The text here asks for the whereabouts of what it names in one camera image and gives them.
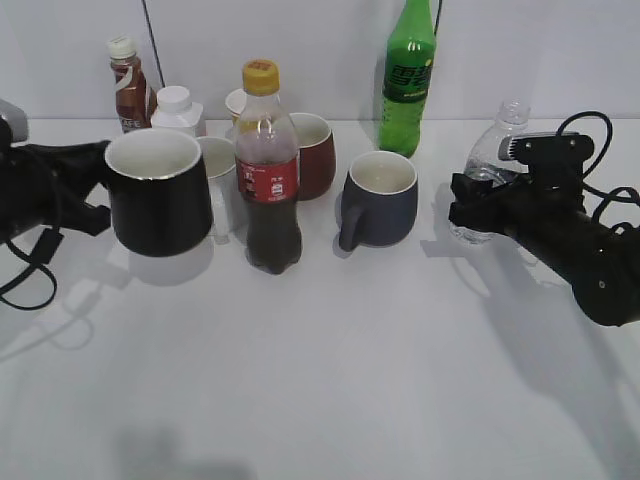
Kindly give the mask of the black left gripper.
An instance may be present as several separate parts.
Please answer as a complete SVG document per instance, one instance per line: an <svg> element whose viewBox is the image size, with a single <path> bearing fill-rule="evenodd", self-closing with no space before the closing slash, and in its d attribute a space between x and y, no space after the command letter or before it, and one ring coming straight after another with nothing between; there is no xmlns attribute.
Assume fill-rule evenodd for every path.
<svg viewBox="0 0 640 480"><path fill-rule="evenodd" d="M97 236L111 227L111 210L87 202L89 190L75 191L58 184L59 172L70 186L95 186L107 177L105 151L109 140L51 146L15 147L17 126L1 118L1 241L47 224L47 242L63 239L60 229Z"/></svg>

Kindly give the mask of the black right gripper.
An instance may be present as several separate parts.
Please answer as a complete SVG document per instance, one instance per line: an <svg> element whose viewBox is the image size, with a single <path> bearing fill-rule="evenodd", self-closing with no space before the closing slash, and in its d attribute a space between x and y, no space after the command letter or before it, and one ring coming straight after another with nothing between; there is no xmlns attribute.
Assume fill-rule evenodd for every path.
<svg viewBox="0 0 640 480"><path fill-rule="evenodd" d="M638 204L639 193L618 187L588 216L568 187L543 190L522 179L517 174L494 186L491 179L454 173L452 233L457 238L508 236L570 284L576 303L593 322L611 327L638 321L639 229L628 222L607 227L599 218L617 194L626 192Z"/></svg>

